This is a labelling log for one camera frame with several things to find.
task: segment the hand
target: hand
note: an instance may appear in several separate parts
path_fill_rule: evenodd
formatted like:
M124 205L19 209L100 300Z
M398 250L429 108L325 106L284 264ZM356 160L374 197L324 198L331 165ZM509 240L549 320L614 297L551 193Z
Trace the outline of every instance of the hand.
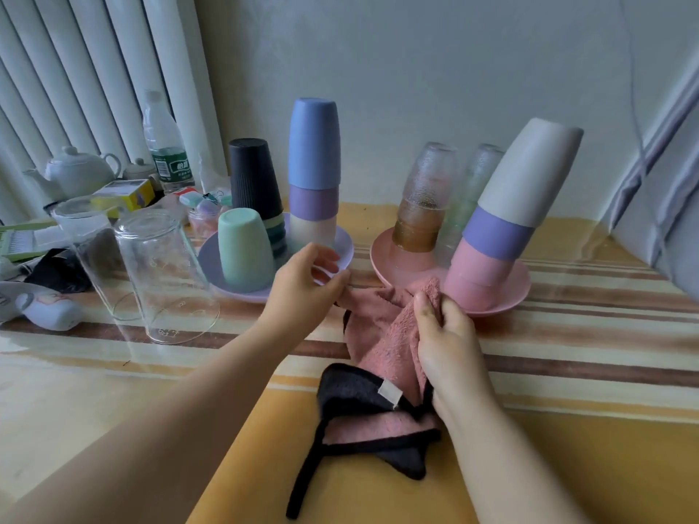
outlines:
M415 295L415 317L420 333L417 354L435 389L435 410L447 421L460 406L493 403L495 393L473 321L447 296L442 296L441 307L443 326L437 322L427 296L422 292Z
M271 327L298 345L320 325L350 281L348 270L338 273L339 258L334 250L313 243L294 254L277 271L257 325ZM331 279L316 267L336 275ZM324 284L318 285L316 279Z

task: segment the pink towel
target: pink towel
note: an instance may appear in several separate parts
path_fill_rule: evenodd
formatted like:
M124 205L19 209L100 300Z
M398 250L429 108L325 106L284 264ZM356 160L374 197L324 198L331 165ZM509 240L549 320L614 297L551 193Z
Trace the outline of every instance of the pink towel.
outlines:
M331 364L318 387L321 422L287 507L295 519L322 456L374 453L412 479L426 471L430 442L439 439L432 387L417 355L412 299L425 292L441 321L439 280L407 289L345 290L345 343L355 366Z

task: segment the pink cloth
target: pink cloth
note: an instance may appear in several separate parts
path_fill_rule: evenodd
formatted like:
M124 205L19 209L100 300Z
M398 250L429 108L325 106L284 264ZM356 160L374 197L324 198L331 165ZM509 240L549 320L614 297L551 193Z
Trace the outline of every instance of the pink cloth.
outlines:
M417 281L407 289L345 290L337 304L351 312L345 329L349 357L356 366L388 379L413 406L423 402L427 377L417 355L419 333L413 297L427 295L441 322L439 280ZM353 443L380 440L436 428L434 414L415 421L406 412L331 420L323 443Z

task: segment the mint green cup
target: mint green cup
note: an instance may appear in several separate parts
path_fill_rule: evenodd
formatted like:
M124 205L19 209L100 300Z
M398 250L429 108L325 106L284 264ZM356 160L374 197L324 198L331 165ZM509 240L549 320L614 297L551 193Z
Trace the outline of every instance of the mint green cup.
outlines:
M272 284L274 257L259 213L247 207L219 217L218 245L226 282L238 292L254 292Z

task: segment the clear drinking glass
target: clear drinking glass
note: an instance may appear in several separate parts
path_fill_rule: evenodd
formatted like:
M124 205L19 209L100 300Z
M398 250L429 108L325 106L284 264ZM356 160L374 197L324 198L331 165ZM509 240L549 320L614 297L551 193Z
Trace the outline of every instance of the clear drinking glass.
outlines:
M180 344L211 329L220 306L179 221L138 210L118 221L115 234L150 339Z
M119 253L114 225L128 213L118 197L88 195L61 202L51 216L71 240L92 286L112 317L120 321L141 316L134 287Z
M457 169L457 150L427 143L406 180L393 242L410 252L430 252L444 220Z
M478 197L504 155L505 151L500 147L481 143L469 160L466 172L454 182L454 194L451 195L434 249L435 260L441 267L449 268L461 241L461 233L476 210Z

